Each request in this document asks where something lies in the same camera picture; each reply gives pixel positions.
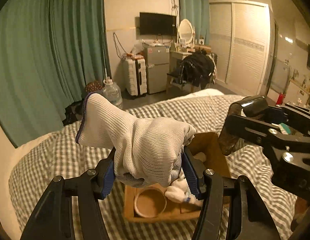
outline bed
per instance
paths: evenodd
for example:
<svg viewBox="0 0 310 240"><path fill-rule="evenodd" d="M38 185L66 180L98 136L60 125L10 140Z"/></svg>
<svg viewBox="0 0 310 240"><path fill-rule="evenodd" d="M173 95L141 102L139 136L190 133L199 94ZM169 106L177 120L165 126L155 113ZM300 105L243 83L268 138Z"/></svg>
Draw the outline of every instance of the bed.
<svg viewBox="0 0 310 240"><path fill-rule="evenodd" d="M229 105L241 96L223 95L218 90L206 89L184 97L158 102L129 113L140 117L172 117L192 124L197 132L215 131L223 126ZM110 150L83 147L75 143L80 122L62 131L44 135L15 150L0 170L0 221L12 240L18 240L21 230L46 186L55 175L71 178L96 166ZM247 175L257 188L270 211L282 239L291 234L296 197L271 184L269 160L262 148L246 145L227 157L231 176ZM178 223L129 223L122 217L124 186L116 181L111 194L100 202L102 215L110 239L191 239L197 220ZM73 200L76 239L82 239L78 203ZM225 238L228 210L224 208L220 238Z"/></svg>

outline green curtain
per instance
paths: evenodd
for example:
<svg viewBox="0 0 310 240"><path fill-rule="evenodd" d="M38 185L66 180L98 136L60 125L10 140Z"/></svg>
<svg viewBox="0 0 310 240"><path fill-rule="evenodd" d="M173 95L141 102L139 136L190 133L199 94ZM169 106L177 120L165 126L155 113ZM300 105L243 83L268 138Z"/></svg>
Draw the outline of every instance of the green curtain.
<svg viewBox="0 0 310 240"><path fill-rule="evenodd" d="M202 36L209 45L209 0L179 0L180 20L188 19L195 27L195 39Z"/></svg>
<svg viewBox="0 0 310 240"><path fill-rule="evenodd" d="M20 146L63 127L109 69L103 0L8 0L0 11L0 124Z"/></svg>

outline purple trim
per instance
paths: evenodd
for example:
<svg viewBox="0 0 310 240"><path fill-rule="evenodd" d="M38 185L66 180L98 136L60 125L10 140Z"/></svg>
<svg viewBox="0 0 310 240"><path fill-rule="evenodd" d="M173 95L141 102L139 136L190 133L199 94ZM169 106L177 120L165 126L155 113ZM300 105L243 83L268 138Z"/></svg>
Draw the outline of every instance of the purple trim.
<svg viewBox="0 0 310 240"><path fill-rule="evenodd" d="M80 127L79 127L79 130L77 132L77 135L76 135L76 138L75 138L75 142L79 144L78 140L79 140L79 136L80 134L82 133L82 129L84 128L84 123L85 123L85 119L86 119L86 104L87 104L87 101L88 101L88 98L92 95L92 94L99 94L97 92L91 92L89 93L85 99L84 99L84 102L83 102L83 117L82 117L82 122L80 124Z"/></svg>

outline oval mirror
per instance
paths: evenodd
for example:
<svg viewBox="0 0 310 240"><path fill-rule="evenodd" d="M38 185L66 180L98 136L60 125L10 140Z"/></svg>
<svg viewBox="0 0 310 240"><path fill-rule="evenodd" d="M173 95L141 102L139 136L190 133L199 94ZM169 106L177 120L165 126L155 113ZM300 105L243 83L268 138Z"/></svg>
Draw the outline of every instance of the oval mirror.
<svg viewBox="0 0 310 240"><path fill-rule="evenodd" d="M183 19L178 28L179 38L184 39L186 44L191 43L193 39L193 27L189 20Z"/></svg>

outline white wardrobe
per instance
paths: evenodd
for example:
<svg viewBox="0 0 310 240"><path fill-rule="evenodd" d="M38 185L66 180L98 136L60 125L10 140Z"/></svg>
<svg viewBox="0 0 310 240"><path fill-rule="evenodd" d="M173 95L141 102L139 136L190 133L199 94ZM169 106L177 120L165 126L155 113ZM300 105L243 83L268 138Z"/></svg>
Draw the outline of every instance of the white wardrobe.
<svg viewBox="0 0 310 240"><path fill-rule="evenodd" d="M269 5L264 3L210 3L210 45L218 56L218 84L239 95L263 94L274 50L270 14Z"/></svg>

